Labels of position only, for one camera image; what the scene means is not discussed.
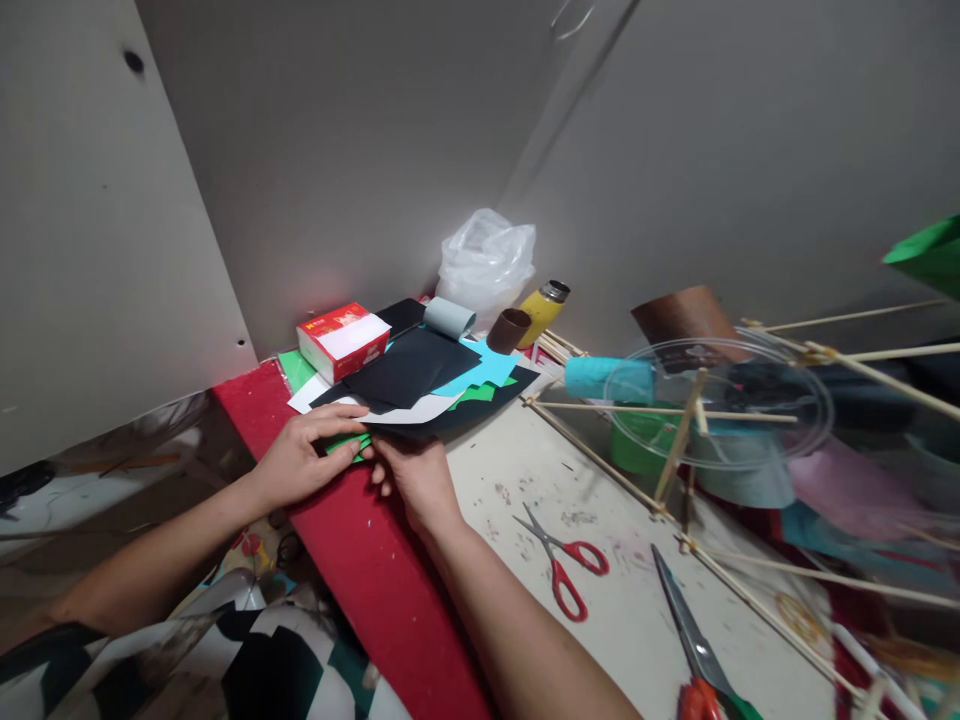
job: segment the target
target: hand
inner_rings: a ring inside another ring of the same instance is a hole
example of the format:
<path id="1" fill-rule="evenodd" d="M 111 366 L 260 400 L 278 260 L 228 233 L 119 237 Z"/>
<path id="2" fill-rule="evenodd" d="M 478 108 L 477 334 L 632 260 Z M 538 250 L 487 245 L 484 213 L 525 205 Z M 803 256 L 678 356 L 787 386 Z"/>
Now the hand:
<path id="1" fill-rule="evenodd" d="M 324 405 L 295 417 L 280 431 L 263 460 L 238 483 L 252 494 L 257 517 L 309 497 L 350 467 L 360 449 L 356 440 L 320 457 L 311 443 L 319 438 L 367 431 L 353 418 L 366 415 L 359 405 Z"/>
<path id="2" fill-rule="evenodd" d="M 407 519 L 418 534 L 427 532 L 436 537 L 465 524 L 443 443 L 436 438 L 415 443 L 375 435 L 372 447 L 393 471 L 393 482 L 403 497 Z M 364 450 L 364 457 L 373 456 L 368 450 Z M 391 481 L 385 478 L 386 472 L 378 463 L 373 470 L 373 482 L 380 485 L 382 495 L 389 495 Z"/>

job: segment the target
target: yellow bottle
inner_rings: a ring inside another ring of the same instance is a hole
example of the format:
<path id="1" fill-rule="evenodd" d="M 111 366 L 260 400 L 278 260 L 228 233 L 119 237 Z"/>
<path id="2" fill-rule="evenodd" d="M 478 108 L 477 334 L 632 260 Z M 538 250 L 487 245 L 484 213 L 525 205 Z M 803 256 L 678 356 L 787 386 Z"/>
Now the yellow bottle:
<path id="1" fill-rule="evenodd" d="M 529 315 L 533 322 L 517 344 L 517 350 L 526 350 L 533 345 L 550 323 L 557 319 L 569 294 L 570 288 L 559 280 L 551 280 L 539 290 L 530 293 L 530 297 L 523 301 L 520 309 Z"/>

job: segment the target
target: red box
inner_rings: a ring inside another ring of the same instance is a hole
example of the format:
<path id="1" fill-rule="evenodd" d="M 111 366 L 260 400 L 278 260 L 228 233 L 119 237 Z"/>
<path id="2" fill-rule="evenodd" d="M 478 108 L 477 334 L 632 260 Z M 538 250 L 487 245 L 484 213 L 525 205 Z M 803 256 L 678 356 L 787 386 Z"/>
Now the red box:
<path id="1" fill-rule="evenodd" d="M 297 327 L 300 354 L 335 385 L 387 350 L 390 326 L 357 303 Z"/>

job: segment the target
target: clear plastic lid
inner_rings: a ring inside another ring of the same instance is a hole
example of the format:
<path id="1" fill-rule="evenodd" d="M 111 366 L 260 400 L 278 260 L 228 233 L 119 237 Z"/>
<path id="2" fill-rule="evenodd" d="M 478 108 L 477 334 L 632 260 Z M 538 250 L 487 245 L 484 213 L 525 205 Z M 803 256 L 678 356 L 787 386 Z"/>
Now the clear plastic lid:
<path id="1" fill-rule="evenodd" d="M 701 398 L 708 412 L 762 413 L 796 422 L 707 420 L 700 435 L 691 422 L 681 461 L 717 470 L 748 470 L 784 462 L 815 450 L 833 427 L 833 404 L 823 384 L 791 355 L 766 345 L 720 338 L 659 343 L 624 358 L 607 378 L 604 399 L 622 406 L 682 411 L 699 368 L 707 378 Z M 631 440 L 666 457 L 681 416 L 613 412 L 613 422 Z M 659 428 L 636 416 L 656 418 Z"/>

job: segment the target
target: plastic bag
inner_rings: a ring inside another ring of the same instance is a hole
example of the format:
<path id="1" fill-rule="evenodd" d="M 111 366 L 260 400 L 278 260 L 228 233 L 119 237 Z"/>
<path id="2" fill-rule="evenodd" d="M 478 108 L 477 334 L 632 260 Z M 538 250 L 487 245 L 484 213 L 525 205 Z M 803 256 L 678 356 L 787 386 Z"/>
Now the plastic bag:
<path id="1" fill-rule="evenodd" d="M 536 226 L 514 227 L 489 208 L 477 210 L 443 241 L 437 297 L 473 310 L 473 334 L 486 335 L 533 277 L 536 241 Z"/>

